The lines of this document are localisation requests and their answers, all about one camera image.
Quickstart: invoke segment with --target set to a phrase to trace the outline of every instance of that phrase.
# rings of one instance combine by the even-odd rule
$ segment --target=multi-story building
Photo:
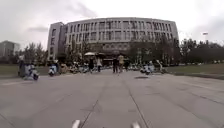
[[[147,38],[155,40],[165,36],[167,39],[178,39],[176,23],[173,21],[150,18],[98,18],[55,23],[50,27],[48,38],[49,57],[64,52],[74,43],[100,43],[105,51],[126,51],[129,42]]]
[[[11,41],[3,41],[0,43],[0,57],[9,57],[19,52],[20,45]]]

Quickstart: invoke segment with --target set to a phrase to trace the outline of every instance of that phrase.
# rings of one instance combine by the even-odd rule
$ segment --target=person
[[[153,73],[154,70],[155,70],[155,67],[154,67],[152,61],[149,62],[149,69],[150,69],[150,72],[151,72],[151,73]]]
[[[90,73],[92,73],[93,68],[94,68],[93,58],[90,58],[90,60],[89,60],[89,71],[90,71]]]
[[[118,60],[117,60],[116,57],[114,57],[113,58],[113,73],[117,73],[118,72],[117,66],[118,66]]]
[[[122,54],[120,54],[118,59],[119,59],[119,70],[120,70],[120,73],[122,73],[123,72],[123,65],[124,65],[124,56]]]
[[[128,71],[129,64],[130,64],[129,60],[125,61],[124,67],[125,67],[126,71]]]
[[[100,58],[97,58],[97,60],[96,60],[96,64],[97,64],[97,70],[98,70],[98,72],[100,72],[101,71],[101,66],[102,66],[102,62],[101,62],[101,59]]]

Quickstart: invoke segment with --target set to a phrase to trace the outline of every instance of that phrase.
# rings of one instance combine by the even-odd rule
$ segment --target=tree
[[[43,46],[41,45],[41,43],[37,44],[36,47],[36,61],[38,64],[41,64],[44,61],[44,51],[43,51]]]
[[[34,43],[30,43],[24,50],[24,54],[25,54],[25,61],[27,63],[31,63],[34,62],[35,60],[35,53],[36,53],[36,49],[35,49],[36,45]]]

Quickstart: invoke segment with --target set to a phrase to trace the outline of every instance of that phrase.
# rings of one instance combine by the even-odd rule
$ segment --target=scooter
[[[50,67],[50,68],[49,68],[48,74],[49,74],[49,76],[51,76],[51,77],[53,77],[53,76],[55,75],[55,71],[54,71],[54,68],[53,68],[53,67]]]
[[[82,122],[80,120],[76,120],[72,124],[72,128],[81,128],[81,127],[82,127]],[[138,122],[134,122],[131,124],[131,128],[141,128],[141,126]]]
[[[29,69],[29,74],[26,74],[26,76],[24,78],[25,78],[25,80],[31,78],[31,79],[37,81],[39,79],[39,74],[38,74],[36,68],[32,67],[31,69]]]

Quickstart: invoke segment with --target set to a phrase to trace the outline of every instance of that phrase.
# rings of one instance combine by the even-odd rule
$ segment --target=pavement line
[[[151,122],[149,122],[150,127],[149,127],[149,125],[147,124],[147,122],[146,122],[146,120],[145,120],[145,118],[144,118],[142,112],[140,111],[140,108],[139,108],[139,106],[138,106],[138,104],[137,104],[135,98],[133,97],[133,95],[132,95],[132,93],[131,93],[131,90],[130,90],[130,88],[128,87],[127,83],[126,83],[124,80],[122,80],[122,83],[125,85],[126,89],[128,90],[128,93],[129,93],[129,95],[131,96],[131,99],[133,100],[133,102],[134,102],[134,104],[135,104],[135,106],[136,106],[136,108],[137,108],[137,110],[138,110],[138,113],[139,113],[139,115],[141,116],[141,118],[142,118],[142,120],[143,120],[143,122],[144,122],[146,128],[153,128]]]
[[[155,87],[152,87],[151,89],[156,90],[157,92],[160,92],[158,89],[156,89]],[[173,105],[176,105],[178,107],[180,107],[181,109],[185,110],[186,112],[191,113],[193,116],[195,116],[196,118],[200,119],[202,122],[208,124],[211,127],[215,127],[215,128],[219,128],[215,123],[213,123],[212,121],[208,120],[207,118],[204,118],[201,115],[197,115],[195,112],[190,111],[188,108],[186,108],[185,106],[173,101],[171,98],[169,98],[166,94],[163,93],[159,93],[158,94],[160,97],[162,97],[163,99],[167,100],[168,102],[172,103]]]
[[[199,88],[204,88],[204,89],[212,90],[212,91],[224,92],[224,90],[215,89],[215,88],[211,88],[211,87],[206,87],[206,86],[203,86],[203,85],[196,85],[196,84],[191,84],[191,83],[187,83],[187,82],[182,82],[182,81],[179,81],[177,79],[175,79],[175,80],[169,79],[169,78],[165,78],[165,79],[172,80],[174,82],[178,82],[178,83],[181,83],[181,84],[186,84],[186,85],[190,85],[190,86],[195,86],[195,87],[199,87]]]
[[[3,86],[8,86],[8,85],[16,85],[16,84],[26,84],[26,83],[31,83],[31,81],[21,81],[21,82],[10,82],[10,83],[3,83]]]
[[[99,94],[99,97],[97,98],[95,104],[93,105],[92,110],[88,113],[86,119],[83,121],[83,124],[82,124],[82,126],[80,128],[83,128],[84,127],[86,121],[89,119],[89,116],[92,114],[92,112],[94,111],[96,105],[98,104],[99,100],[101,99],[103,93],[105,92],[107,85],[108,85],[108,83],[105,82],[105,85],[103,86],[102,91]]]

